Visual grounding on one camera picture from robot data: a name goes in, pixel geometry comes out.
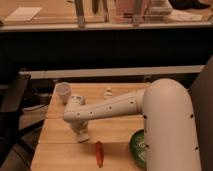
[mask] paper cup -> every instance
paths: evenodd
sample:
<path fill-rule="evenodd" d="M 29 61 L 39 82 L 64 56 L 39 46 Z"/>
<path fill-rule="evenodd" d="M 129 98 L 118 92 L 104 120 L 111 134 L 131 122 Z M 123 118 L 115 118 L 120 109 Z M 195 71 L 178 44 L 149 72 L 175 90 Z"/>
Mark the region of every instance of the paper cup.
<path fill-rule="evenodd" d="M 70 85 L 67 82 L 61 82 L 56 85 L 56 93 L 60 97 L 63 104 L 67 104 L 71 95 Z"/>

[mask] red object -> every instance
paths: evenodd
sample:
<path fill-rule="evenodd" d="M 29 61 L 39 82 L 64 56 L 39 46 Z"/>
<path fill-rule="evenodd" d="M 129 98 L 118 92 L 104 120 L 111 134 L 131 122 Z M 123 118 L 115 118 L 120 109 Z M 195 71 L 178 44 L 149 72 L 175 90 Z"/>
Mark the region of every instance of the red object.
<path fill-rule="evenodd" d="M 100 141 L 97 141 L 95 143 L 95 153 L 96 153 L 96 161 L 99 168 L 103 166 L 104 161 L 104 151 L 103 151 L 103 145 Z"/>

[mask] green object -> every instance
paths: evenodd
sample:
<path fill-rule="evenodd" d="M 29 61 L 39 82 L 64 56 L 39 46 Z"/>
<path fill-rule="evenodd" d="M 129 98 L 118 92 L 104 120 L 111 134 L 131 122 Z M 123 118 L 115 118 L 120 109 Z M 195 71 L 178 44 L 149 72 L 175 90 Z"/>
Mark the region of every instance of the green object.
<path fill-rule="evenodd" d="M 135 162 L 142 168 L 146 168 L 145 148 L 144 130 L 141 129 L 130 140 L 130 152 Z"/>

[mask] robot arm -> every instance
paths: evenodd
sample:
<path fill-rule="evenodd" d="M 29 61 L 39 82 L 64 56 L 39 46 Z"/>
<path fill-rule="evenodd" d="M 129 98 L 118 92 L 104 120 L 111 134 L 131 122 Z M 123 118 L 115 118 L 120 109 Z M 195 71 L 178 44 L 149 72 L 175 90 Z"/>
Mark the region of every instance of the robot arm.
<path fill-rule="evenodd" d="M 73 122 L 142 114 L 144 92 L 145 90 L 138 90 L 96 104 L 83 106 L 74 106 L 73 103 L 68 102 L 63 119 L 66 122 Z M 75 96 L 71 96 L 71 98 L 76 100 L 83 98 L 79 95 Z"/>
<path fill-rule="evenodd" d="M 72 96 L 63 115 L 79 135 L 79 142 L 89 138 L 86 134 L 88 120 L 143 112 L 147 170 L 201 171 L 192 102 L 187 90 L 178 82 L 161 79 L 146 90 L 97 104 L 81 106 L 82 101 L 81 96 Z"/>

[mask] wooden tabletop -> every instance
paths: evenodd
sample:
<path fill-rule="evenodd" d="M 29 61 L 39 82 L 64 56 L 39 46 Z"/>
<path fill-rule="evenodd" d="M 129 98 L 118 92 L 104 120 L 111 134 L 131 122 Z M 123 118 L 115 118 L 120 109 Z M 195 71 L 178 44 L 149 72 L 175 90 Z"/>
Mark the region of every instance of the wooden tabletop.
<path fill-rule="evenodd" d="M 86 103 L 89 104 L 104 100 L 104 93 L 109 87 L 112 95 L 117 96 L 132 90 L 147 88 L 149 84 L 88 83 L 70 84 L 70 86 L 72 93 L 85 96 Z M 64 108 L 54 91 L 32 161 L 33 171 L 142 170 L 135 164 L 129 152 L 131 136 L 144 127 L 142 116 L 89 121 L 90 140 L 79 144 L 69 125 L 61 118 Z M 104 165 L 101 169 L 96 164 L 94 146 L 96 141 L 103 143 Z"/>
<path fill-rule="evenodd" d="M 83 0 L 84 12 L 87 22 L 104 22 L 102 8 L 93 14 L 92 1 Z M 18 7 L 41 7 L 41 11 L 30 21 L 6 21 Z M 0 0 L 0 20 L 5 25 L 20 24 L 53 24 L 53 23 L 76 23 L 77 16 L 74 3 L 67 0 Z"/>

